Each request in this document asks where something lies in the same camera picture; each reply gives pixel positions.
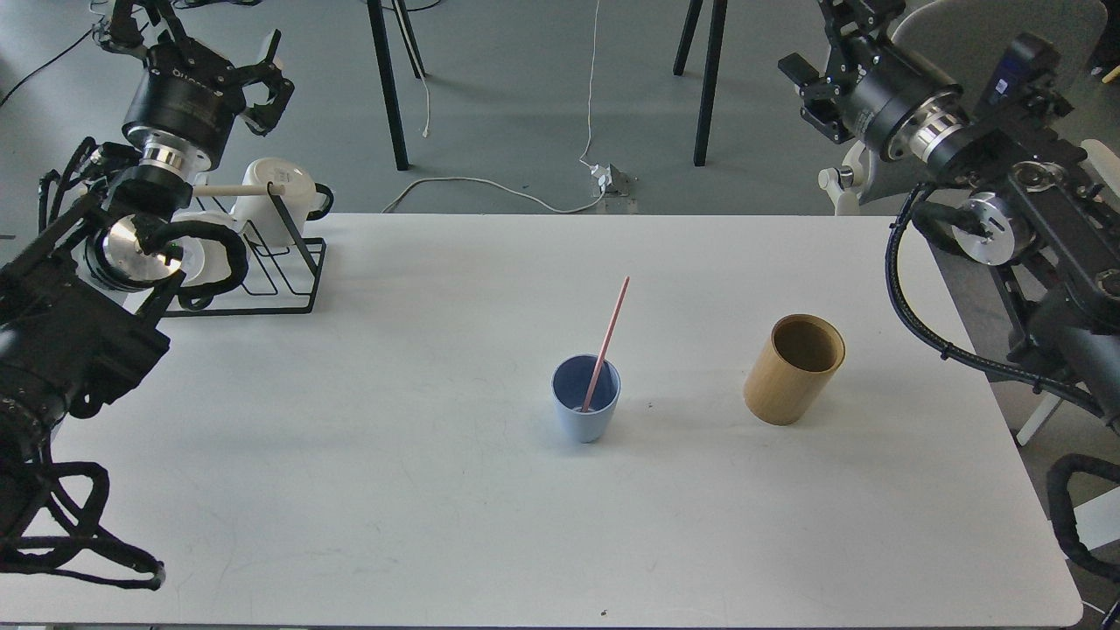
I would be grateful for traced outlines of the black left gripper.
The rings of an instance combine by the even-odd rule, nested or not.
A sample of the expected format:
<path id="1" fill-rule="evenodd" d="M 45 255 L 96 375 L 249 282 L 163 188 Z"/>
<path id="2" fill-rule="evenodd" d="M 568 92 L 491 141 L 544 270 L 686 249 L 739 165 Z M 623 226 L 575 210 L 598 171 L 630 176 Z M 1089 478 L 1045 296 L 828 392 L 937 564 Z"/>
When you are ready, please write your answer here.
<path id="1" fill-rule="evenodd" d="M 94 40 L 105 52 L 125 53 L 143 61 L 144 67 L 122 126 L 129 143 L 139 148 L 156 133 L 171 135 L 200 154 L 204 172 L 211 172 L 221 166 L 240 113 L 249 131 L 259 137 L 267 136 L 280 123 L 295 92 L 295 84 L 284 76 L 283 61 L 277 57 L 282 33 L 269 33 L 262 41 L 261 58 L 241 68 L 242 87 L 262 85 L 265 91 L 262 102 L 248 105 L 243 89 L 214 83 L 209 71 L 227 68 L 216 53 L 183 49 L 188 37 L 172 10 L 172 1 L 111 1 L 109 4 L 108 15 L 94 25 Z M 144 44 L 144 34 L 133 17 L 138 4 L 152 27 L 164 25 L 164 33 L 151 46 Z M 188 66 L 188 57 L 197 65 Z"/>

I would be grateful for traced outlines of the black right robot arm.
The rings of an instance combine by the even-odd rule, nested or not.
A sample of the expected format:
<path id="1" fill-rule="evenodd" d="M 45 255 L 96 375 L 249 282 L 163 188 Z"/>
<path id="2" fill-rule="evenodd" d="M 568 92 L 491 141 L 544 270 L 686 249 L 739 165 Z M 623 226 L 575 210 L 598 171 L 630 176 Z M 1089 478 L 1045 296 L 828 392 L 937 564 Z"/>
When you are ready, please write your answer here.
<path id="1" fill-rule="evenodd" d="M 816 131 L 924 169 L 885 249 L 892 308 L 942 359 L 1076 404 L 1117 430 L 1117 211 L 1096 197 L 1101 184 L 1082 166 L 1088 152 L 1051 129 L 1068 113 L 1052 83 L 1060 54 L 1021 33 L 967 110 L 955 80 L 892 41 L 889 24 L 905 7 L 821 1 L 825 70 L 799 53 L 780 61 Z M 956 348 L 912 311 L 899 275 L 909 226 L 990 269 L 1011 319 L 1004 362 Z"/>

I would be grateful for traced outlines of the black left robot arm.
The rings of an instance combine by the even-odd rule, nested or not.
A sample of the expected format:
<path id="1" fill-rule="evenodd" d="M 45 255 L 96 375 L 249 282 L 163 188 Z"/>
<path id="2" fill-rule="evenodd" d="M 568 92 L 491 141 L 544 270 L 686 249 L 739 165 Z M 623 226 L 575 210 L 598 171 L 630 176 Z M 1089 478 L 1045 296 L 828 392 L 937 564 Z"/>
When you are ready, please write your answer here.
<path id="1" fill-rule="evenodd" d="M 52 435 L 143 381 L 168 348 L 158 330 L 236 290 L 248 243 L 232 226 L 177 220 L 193 180 L 220 166 L 237 119 L 264 136 L 295 91 L 279 31 L 248 66 L 184 31 L 168 1 L 113 1 L 101 49 L 143 64 L 124 143 L 85 138 L 39 187 L 38 235 L 3 266 L 3 573 L 159 589 L 164 563 L 108 532 L 109 474 L 57 462 Z"/>

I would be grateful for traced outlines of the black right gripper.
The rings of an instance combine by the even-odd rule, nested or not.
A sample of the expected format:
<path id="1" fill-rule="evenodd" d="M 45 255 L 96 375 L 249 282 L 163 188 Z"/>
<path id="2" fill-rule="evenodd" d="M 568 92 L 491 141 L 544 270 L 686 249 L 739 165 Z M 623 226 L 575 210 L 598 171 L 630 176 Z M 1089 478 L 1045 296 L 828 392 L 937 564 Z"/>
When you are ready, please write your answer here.
<path id="1" fill-rule="evenodd" d="M 848 83 L 838 87 L 800 53 L 780 59 L 780 71 L 801 98 L 801 119 L 832 143 L 856 139 L 884 161 L 907 152 L 924 163 L 955 161 L 963 151 L 963 87 L 887 39 L 888 25 L 907 3 L 819 1 L 816 7 L 829 66 L 842 67 Z"/>

